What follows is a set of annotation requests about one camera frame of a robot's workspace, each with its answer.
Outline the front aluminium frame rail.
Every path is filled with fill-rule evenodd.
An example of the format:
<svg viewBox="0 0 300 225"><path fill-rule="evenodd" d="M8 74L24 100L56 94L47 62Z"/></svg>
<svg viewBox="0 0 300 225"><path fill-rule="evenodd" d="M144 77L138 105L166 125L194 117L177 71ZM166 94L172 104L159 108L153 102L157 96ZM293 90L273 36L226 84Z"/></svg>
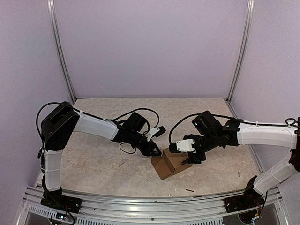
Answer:
<svg viewBox="0 0 300 225"><path fill-rule="evenodd" d="M64 195L82 199L79 213L72 213L76 225L200 225L202 221L205 221L204 224L207 225L218 225L223 223L224 217L231 215L241 223L239 215L245 210L227 213L224 202L225 198L241 193L240 190L203 195L201 198L193 198L193 196L124 197L63 190ZM14 225L25 225L29 222L30 213L42 216L46 219L45 223L49 225L47 218L51 218L51 214L55 217L59 211L41 205L42 195L43 189L39 185L27 187L13 222ZM260 221L263 225L291 225L277 187L268 191L261 217L255 221L256 225Z"/></svg>

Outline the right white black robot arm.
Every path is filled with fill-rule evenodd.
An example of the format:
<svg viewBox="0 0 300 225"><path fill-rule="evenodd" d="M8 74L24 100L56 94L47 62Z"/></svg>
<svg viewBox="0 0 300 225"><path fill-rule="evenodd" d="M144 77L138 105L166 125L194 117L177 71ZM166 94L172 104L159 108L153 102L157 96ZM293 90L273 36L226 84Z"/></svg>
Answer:
<svg viewBox="0 0 300 225"><path fill-rule="evenodd" d="M225 124L216 115L204 111L197 115L192 124L199 135L187 135L175 143L175 149L187 153L186 164L200 164L206 153L216 147L250 146L258 159L266 159L271 149L268 167L252 177L241 195L225 199L227 212L263 206L267 192L300 172L300 120L288 118L283 123L251 122L228 118Z"/></svg>

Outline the left aluminium corner post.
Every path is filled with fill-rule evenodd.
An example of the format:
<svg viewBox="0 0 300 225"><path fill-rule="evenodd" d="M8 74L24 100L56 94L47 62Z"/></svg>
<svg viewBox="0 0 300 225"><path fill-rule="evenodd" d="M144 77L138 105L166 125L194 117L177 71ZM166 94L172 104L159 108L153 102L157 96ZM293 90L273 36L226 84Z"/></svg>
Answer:
<svg viewBox="0 0 300 225"><path fill-rule="evenodd" d="M64 52L63 52L61 39L60 39L60 32L59 32L58 20L57 20L57 16L56 16L55 2L54 2L54 0L47 0L46 2L47 2L47 9L48 9L48 14L49 14L49 18L50 18L50 25L52 28L52 34L53 34L53 38L54 38L54 45L55 45L55 49L57 52L60 68L62 71L62 76L63 76L64 82L65 82L71 103L74 104L76 102L77 98L76 98L74 87L72 85L71 78L70 78L70 75L68 72L67 63L66 63L66 59L65 59Z"/></svg>

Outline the brown cardboard box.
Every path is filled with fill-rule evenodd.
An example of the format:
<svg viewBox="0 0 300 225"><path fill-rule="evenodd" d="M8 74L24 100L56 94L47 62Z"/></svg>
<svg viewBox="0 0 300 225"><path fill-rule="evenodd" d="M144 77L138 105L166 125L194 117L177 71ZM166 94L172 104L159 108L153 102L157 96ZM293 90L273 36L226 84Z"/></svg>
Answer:
<svg viewBox="0 0 300 225"><path fill-rule="evenodd" d="M162 151L161 156L151 158L151 164L161 180L174 176L190 167L191 164L182 164L188 159L187 153L171 153L168 148Z"/></svg>

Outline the aluminium corner post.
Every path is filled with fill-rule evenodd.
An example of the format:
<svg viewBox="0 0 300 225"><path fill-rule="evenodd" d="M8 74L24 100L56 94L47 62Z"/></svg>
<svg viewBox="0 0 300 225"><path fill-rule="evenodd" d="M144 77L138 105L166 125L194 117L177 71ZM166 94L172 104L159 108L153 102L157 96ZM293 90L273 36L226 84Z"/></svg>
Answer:
<svg viewBox="0 0 300 225"><path fill-rule="evenodd" d="M52 28L52 34L53 34L53 38L54 38L54 45L55 45L55 49L57 52L60 68L62 71L62 76L63 76L64 82L65 82L71 103L74 104L76 102L77 98L76 98L74 87L72 85L71 78L70 78L70 75L68 72L67 63L66 63L66 59L65 59L64 52L63 52L61 39L60 39L60 32L59 32L58 20L57 20L57 16L56 16L55 2L54 2L54 0L47 0L46 2L47 2L47 9L48 9L48 14L49 14L49 18L50 18L50 25Z"/></svg>
<svg viewBox="0 0 300 225"><path fill-rule="evenodd" d="M252 24L252 20L253 20L254 8L255 8L255 0L248 0L245 23L244 23L237 63L236 63L235 69L234 69L233 79L232 79L232 82L231 82L231 85L229 88L229 92L228 92L228 95L226 98L226 101L229 105L231 104L231 102L233 100L233 97L234 97L234 94L235 94L235 91L236 91L236 88L238 85L238 80L239 80L239 77L241 74L243 61L244 61L244 58L246 55L248 39L249 39L249 35L250 35L250 30L251 30L251 24Z"/></svg>

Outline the right aluminium corner post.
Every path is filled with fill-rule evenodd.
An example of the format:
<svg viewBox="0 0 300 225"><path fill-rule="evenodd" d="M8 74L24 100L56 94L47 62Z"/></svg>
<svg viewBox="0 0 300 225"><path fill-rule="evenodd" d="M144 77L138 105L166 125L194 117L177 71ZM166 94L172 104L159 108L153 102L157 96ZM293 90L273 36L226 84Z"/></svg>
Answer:
<svg viewBox="0 0 300 225"><path fill-rule="evenodd" d="M236 63L235 69L234 69L233 79L232 79L232 82L231 82L231 85L229 88L229 92L228 92L228 95L226 98L226 101L229 105L231 104L231 102L233 100L233 97L234 97L234 94L235 94L235 91L236 91L236 88L238 85L238 80L239 80L239 77L241 74L243 61L244 61L244 58L246 55L248 39L249 39L249 35L250 35L250 30L251 30L251 24L252 24L252 20L253 20L254 8L255 8L255 0L248 0L245 23L244 23L237 63Z"/></svg>

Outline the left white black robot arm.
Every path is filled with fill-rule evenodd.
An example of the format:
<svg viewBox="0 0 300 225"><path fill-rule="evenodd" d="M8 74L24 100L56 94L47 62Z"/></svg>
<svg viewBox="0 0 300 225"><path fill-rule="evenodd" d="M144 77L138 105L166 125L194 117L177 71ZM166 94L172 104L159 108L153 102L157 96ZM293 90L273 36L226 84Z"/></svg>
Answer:
<svg viewBox="0 0 300 225"><path fill-rule="evenodd" d="M69 102L55 102L54 108L42 121L36 116L36 128L42 146L38 153L41 163L41 204L65 213L79 213L82 200L66 196L61 186L61 158L63 150L76 134L91 135L114 143L129 144L143 156L161 156L162 151L153 141L166 132L157 120L154 126L133 109L113 119L105 119L77 108Z"/></svg>

